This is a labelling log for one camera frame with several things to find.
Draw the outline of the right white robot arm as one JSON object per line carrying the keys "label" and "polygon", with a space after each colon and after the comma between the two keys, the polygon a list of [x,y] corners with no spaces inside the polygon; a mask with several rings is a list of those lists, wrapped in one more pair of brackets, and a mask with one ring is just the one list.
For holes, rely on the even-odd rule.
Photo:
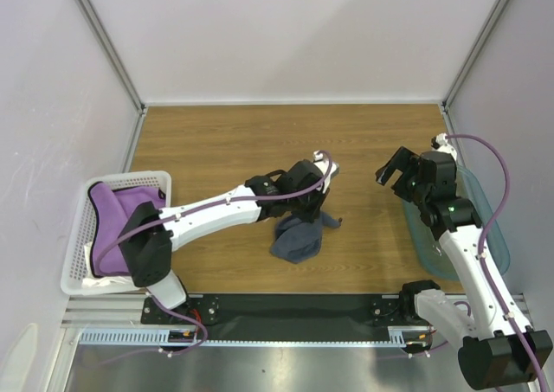
{"label": "right white robot arm", "polygon": [[543,367],[553,350],[547,331],[536,330],[517,306],[486,244],[485,226],[473,203],[457,193],[455,151],[448,145],[416,154],[400,147],[376,172],[379,184],[400,174],[394,194],[414,204],[422,223],[446,253],[462,284],[470,310],[457,308],[436,283],[407,283],[399,316],[408,324],[423,320],[457,353],[467,384],[474,390],[537,382],[546,391]]}

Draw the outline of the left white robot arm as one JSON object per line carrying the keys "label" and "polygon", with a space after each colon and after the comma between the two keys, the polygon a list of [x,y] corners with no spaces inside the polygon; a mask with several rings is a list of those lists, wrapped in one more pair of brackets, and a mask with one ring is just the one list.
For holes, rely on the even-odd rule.
{"label": "left white robot arm", "polygon": [[338,164],[324,151],[289,170],[275,170],[200,202],[156,209],[140,204],[123,228],[117,246],[133,284],[144,288],[172,323],[190,315],[183,282],[171,268],[172,255],[184,245],[226,228],[295,214],[307,221],[319,215]]}

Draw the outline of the dark blue towel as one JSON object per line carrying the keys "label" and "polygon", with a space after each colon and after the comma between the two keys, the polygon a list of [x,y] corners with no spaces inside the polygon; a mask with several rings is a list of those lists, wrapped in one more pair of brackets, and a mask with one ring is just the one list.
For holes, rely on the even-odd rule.
{"label": "dark blue towel", "polygon": [[326,212],[321,212],[313,222],[290,215],[275,225],[274,241],[269,252],[293,264],[311,259],[321,249],[324,228],[340,228],[342,221],[342,218],[335,219]]}

